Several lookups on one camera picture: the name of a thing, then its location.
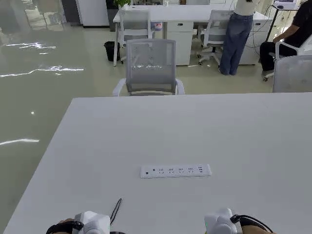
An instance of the power strip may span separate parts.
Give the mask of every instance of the power strip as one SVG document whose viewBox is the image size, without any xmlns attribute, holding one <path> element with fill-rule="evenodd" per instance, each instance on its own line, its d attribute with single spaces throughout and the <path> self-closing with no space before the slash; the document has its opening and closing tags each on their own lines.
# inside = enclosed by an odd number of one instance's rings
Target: power strip
<svg viewBox="0 0 312 234">
<path fill-rule="evenodd" d="M 141 166 L 141 178 L 211 176 L 209 164 Z"/>
</svg>

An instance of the trash can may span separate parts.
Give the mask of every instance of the trash can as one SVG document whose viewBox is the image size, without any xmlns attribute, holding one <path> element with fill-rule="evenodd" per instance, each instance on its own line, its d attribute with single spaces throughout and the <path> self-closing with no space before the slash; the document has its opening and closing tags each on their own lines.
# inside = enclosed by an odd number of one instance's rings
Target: trash can
<svg viewBox="0 0 312 234">
<path fill-rule="evenodd" d="M 106 48 L 106 53 L 107 53 L 107 59 L 111 62 L 114 61 L 114 47 L 115 47 L 115 42 L 114 41 L 107 41 L 104 44 L 104 47 Z M 120 44 L 118 43 L 117 46 L 117 61 L 120 60 Z"/>
</svg>

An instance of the person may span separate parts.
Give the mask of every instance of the person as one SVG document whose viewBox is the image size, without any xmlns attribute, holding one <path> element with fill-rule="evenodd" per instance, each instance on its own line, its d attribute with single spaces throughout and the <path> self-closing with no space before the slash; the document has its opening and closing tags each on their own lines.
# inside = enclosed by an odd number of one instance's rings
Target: person
<svg viewBox="0 0 312 234">
<path fill-rule="evenodd" d="M 236 75 L 249 33 L 253 27 L 255 8 L 260 0 L 238 0 L 230 17 L 223 44 L 219 71 L 224 75 Z"/>
<path fill-rule="evenodd" d="M 274 38 L 273 42 L 264 42 L 260 46 L 260 60 L 263 73 L 274 69 L 274 59 L 269 53 L 275 53 L 275 44 L 284 39 L 284 42 L 294 47 L 300 47 L 302 43 L 312 34 L 312 0 L 303 3 L 295 17 L 292 25 L 281 35 Z M 279 54 L 283 56 L 297 55 L 294 49 L 287 46 L 279 46 Z"/>
</svg>

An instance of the jeans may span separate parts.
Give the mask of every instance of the jeans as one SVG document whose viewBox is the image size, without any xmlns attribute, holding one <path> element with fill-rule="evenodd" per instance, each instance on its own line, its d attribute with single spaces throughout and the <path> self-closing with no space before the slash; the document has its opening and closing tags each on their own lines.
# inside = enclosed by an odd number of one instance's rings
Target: jeans
<svg viewBox="0 0 312 234">
<path fill-rule="evenodd" d="M 260 60 L 264 72 L 274 69 L 274 59 L 269 53 L 275 53 L 275 44 L 273 42 L 264 42 L 260 46 Z M 279 54 L 283 56 L 297 55 L 297 52 L 285 45 L 279 46 Z"/>
<path fill-rule="evenodd" d="M 220 72 L 234 76 L 237 72 L 249 33 L 253 27 L 253 15 L 231 15 L 223 44 Z"/>
</svg>

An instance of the person's arm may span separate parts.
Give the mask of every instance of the person's arm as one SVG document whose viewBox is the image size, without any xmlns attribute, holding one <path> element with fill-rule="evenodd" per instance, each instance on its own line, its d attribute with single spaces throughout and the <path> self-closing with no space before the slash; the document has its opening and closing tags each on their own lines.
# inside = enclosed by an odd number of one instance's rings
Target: person's arm
<svg viewBox="0 0 312 234">
<path fill-rule="evenodd" d="M 274 38 L 273 42 L 277 43 L 278 41 L 288 38 L 294 33 L 297 32 L 297 30 L 306 22 L 306 20 L 311 16 L 309 5 L 308 4 L 302 4 L 299 8 L 297 14 L 293 18 L 293 22 L 291 26 L 281 35 Z"/>
<path fill-rule="evenodd" d="M 277 43 L 278 41 L 285 39 L 287 37 L 290 37 L 291 35 L 293 35 L 295 32 L 297 32 L 297 30 L 299 29 L 298 26 L 292 24 L 284 33 L 282 33 L 281 35 L 279 35 L 278 37 L 273 39 L 274 43 Z"/>
</svg>

